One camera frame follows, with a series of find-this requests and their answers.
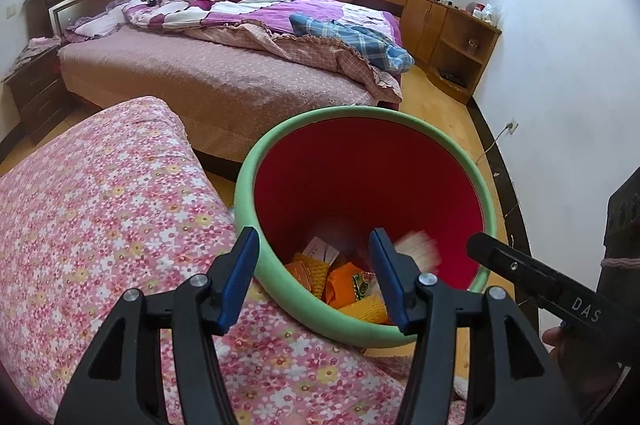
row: wooden floor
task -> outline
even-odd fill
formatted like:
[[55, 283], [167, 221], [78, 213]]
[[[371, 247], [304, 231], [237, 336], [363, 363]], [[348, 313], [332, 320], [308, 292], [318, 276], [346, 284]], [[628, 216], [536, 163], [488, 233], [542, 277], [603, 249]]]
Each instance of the wooden floor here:
[[[416, 118], [420, 118], [441, 131], [448, 134], [457, 142], [460, 147], [465, 150], [473, 161], [476, 161], [482, 155], [482, 144], [474, 127], [471, 117], [466, 107], [461, 103], [449, 98], [440, 91], [427, 79], [425, 74], [413, 67], [410, 71], [402, 76], [402, 93], [404, 101], [400, 106], [400, 110]], [[47, 144], [56, 136], [63, 134], [67, 129], [87, 118], [90, 113], [76, 110], [71, 113], [68, 118], [60, 123], [52, 132], [47, 135], [37, 146], [33, 146], [31, 142], [25, 138], [15, 149], [9, 154], [7, 159], [0, 164], [0, 176], [6, 174], [20, 161], [26, 158], [34, 150]], [[484, 177], [494, 200], [494, 209], [498, 221], [498, 239], [506, 243], [506, 230], [504, 227], [504, 218], [500, 202], [495, 190], [494, 179], [491, 170], [485, 158], [482, 158], [478, 167]], [[207, 176], [214, 188], [220, 194], [222, 200], [227, 206], [231, 206], [234, 198], [235, 183], [225, 180], [214, 174], [207, 172]], [[513, 296], [513, 286], [504, 279], [492, 274], [489, 279], [489, 285], [501, 285], [505, 287]], [[410, 355], [413, 346], [397, 347], [394, 349], [376, 349], [367, 351], [372, 356], [390, 356], [390, 355]], [[456, 360], [456, 374], [464, 376], [468, 373], [468, 332], [461, 330], [458, 334], [458, 357]]]

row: mattress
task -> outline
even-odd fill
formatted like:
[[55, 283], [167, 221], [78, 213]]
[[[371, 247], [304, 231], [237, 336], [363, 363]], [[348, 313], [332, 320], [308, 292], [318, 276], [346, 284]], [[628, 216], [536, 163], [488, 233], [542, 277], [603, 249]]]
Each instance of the mattress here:
[[236, 162], [291, 116], [377, 103], [364, 86], [334, 72], [132, 26], [65, 46], [60, 64], [66, 88], [103, 108], [161, 98], [180, 116], [193, 148]]

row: power outlet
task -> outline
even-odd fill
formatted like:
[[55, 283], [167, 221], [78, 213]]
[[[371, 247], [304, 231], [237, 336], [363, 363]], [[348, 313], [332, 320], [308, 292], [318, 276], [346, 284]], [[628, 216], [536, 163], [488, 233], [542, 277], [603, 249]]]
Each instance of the power outlet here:
[[514, 117], [514, 118], [511, 118], [511, 121], [509, 123], [511, 123], [511, 127], [509, 127], [509, 134], [513, 134], [514, 132], [516, 132], [516, 129], [518, 128], [518, 122]]

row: screw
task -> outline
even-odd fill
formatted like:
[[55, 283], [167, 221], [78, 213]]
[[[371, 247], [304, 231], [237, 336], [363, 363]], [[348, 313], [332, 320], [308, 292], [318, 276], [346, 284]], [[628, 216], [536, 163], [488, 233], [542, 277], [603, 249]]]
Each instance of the screw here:
[[195, 286], [196, 288], [200, 288], [209, 282], [209, 278], [204, 275], [204, 273], [198, 273], [189, 279], [189, 284]]
[[424, 286], [435, 286], [438, 278], [433, 273], [420, 273], [418, 281]]
[[495, 300], [503, 300], [507, 296], [507, 292], [500, 288], [500, 286], [493, 286], [489, 288], [489, 296]]
[[133, 302], [134, 300], [138, 300], [138, 297], [140, 297], [140, 291], [135, 288], [131, 288], [124, 292], [124, 296], [122, 298], [127, 302]]

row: pink floral fabric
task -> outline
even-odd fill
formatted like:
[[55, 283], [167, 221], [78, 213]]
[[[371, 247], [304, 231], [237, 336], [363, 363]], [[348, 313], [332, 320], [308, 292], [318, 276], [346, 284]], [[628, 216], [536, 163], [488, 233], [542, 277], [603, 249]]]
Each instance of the pink floral fabric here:
[[[174, 289], [235, 240], [178, 117], [151, 97], [69, 129], [0, 179], [0, 199], [0, 360], [50, 421], [126, 288]], [[241, 424], [395, 420], [400, 382], [303, 328], [255, 281], [215, 344]], [[161, 347], [168, 415], [181, 423], [169, 331]], [[459, 403], [450, 419], [461, 423]]]

